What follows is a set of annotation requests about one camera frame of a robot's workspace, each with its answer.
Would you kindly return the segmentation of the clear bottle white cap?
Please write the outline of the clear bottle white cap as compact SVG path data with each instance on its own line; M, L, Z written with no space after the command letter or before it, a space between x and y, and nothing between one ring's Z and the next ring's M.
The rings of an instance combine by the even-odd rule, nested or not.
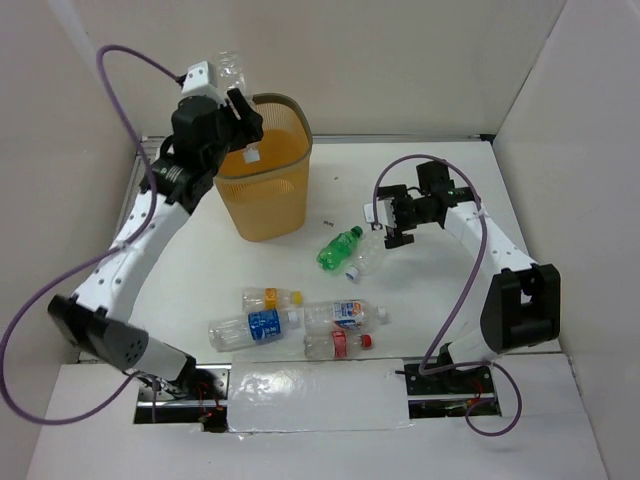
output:
M363 236L350 266L345 270L349 281L358 283L378 268L386 252L385 236L386 231L383 229L370 231Z

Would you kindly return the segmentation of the clear unlabelled plastic bottle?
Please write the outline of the clear unlabelled plastic bottle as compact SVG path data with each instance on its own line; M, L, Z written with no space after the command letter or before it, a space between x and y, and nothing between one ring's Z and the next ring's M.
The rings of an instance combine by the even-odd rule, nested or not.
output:
M218 53L215 62L218 74L219 90L227 96L227 91L239 89L244 95L248 105L255 110L255 103L247 86L244 74L243 62L238 51L223 51ZM245 164L254 164L260 160L258 143L254 142L245 147L243 151Z

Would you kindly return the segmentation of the blue label plastic bottle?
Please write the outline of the blue label plastic bottle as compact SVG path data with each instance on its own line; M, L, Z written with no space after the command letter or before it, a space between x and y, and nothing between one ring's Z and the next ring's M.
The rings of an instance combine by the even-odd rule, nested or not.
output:
M209 341L219 352L234 352L283 338L299 328L303 319L301 308L268 309L209 324Z

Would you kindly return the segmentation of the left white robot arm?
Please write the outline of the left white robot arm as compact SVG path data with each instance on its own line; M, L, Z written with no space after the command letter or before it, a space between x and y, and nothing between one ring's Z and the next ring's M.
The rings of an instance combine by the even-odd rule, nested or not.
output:
M200 377L191 355L130 324L138 294L172 237L212 189L225 157L263 138L263 119L242 92L225 100L182 99L168 136L140 183L132 211L112 247L68 297L57 295L48 312L63 335L83 352L122 372L157 379L176 399L189 397Z

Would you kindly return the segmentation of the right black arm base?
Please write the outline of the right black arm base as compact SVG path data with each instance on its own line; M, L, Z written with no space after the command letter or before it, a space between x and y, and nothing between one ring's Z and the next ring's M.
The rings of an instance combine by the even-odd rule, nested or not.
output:
M405 381L409 418L433 419L501 414L494 382L487 367L421 376L417 362L406 361L395 371Z

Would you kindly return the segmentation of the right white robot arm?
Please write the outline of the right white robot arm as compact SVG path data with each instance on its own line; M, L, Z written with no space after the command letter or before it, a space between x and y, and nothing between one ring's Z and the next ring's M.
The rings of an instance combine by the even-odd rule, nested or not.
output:
M518 249L487 213L471 179L445 159L427 154L418 161L418 197L405 185L374 184L365 207L373 230L383 230L388 249L413 243L412 230L434 223L459 241L475 260L468 279L419 365L422 376L435 376L441 388L460 391L471 369L500 355L558 338L561 275L552 264L540 264ZM473 329L445 342L478 277L489 289Z

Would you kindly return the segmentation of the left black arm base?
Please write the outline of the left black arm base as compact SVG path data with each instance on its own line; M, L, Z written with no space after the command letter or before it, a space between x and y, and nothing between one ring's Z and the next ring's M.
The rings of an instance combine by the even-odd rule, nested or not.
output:
M133 422L187 424L203 432L225 433L230 373L230 364L198 365L195 386L185 395L175 395L162 382L154 389L150 380L141 380Z

